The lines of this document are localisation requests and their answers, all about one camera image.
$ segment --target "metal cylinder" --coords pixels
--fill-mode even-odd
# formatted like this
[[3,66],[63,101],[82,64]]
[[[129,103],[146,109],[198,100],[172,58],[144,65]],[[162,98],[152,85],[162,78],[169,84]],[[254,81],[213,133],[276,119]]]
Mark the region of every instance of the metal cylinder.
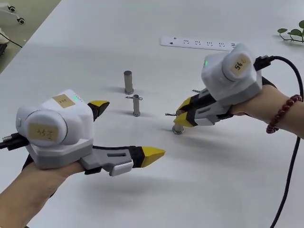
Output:
[[139,96],[137,94],[133,95],[133,115],[138,117],[141,115],[141,112],[139,111]]
[[124,92],[125,94],[134,93],[133,84],[132,84],[132,72],[127,70],[123,73],[124,76]]
[[[176,115],[180,115],[182,113],[183,113],[183,111],[179,110],[179,111],[176,112]],[[179,124],[175,124],[172,127],[172,131],[173,131],[174,134],[182,134],[184,132],[184,126],[179,125]]]

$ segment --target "white power strip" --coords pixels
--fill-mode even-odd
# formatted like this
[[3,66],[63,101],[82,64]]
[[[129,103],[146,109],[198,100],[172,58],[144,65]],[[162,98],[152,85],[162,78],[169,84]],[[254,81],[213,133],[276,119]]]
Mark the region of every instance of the white power strip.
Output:
[[232,51],[237,42],[190,39],[181,37],[161,37],[162,46],[182,47],[182,48],[199,48],[220,51]]

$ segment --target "chair wheel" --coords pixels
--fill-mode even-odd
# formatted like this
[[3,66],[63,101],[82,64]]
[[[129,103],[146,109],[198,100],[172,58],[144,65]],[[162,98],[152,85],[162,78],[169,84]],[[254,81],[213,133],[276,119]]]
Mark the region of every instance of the chair wheel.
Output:
[[12,13],[14,13],[16,11],[16,8],[14,6],[8,6],[9,11],[11,11]]
[[17,21],[19,24],[23,25],[25,23],[25,20],[23,18],[18,18]]

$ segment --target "floor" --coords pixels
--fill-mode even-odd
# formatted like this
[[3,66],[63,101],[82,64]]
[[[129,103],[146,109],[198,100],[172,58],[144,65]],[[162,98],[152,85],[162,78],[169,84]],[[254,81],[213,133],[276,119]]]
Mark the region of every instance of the floor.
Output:
[[[16,8],[16,13],[26,20],[24,25],[20,25],[14,17],[3,14],[0,17],[0,28],[14,42],[21,46],[30,39],[43,21],[53,11],[61,0],[0,0],[0,3],[9,2]],[[17,55],[20,48],[9,43],[6,52],[0,57],[0,73]]]

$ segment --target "paper label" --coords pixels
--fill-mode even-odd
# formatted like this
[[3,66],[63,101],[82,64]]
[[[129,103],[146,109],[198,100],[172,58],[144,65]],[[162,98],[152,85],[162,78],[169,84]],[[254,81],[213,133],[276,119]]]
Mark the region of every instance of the paper label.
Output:
[[54,96],[53,99],[60,104],[62,108],[68,108],[75,105],[75,103],[65,94]]
[[240,76],[251,64],[250,59],[245,55],[240,55],[240,57],[235,61],[230,70],[235,74],[235,76]]
[[28,125],[28,138],[56,142],[58,128],[53,125],[30,123]]

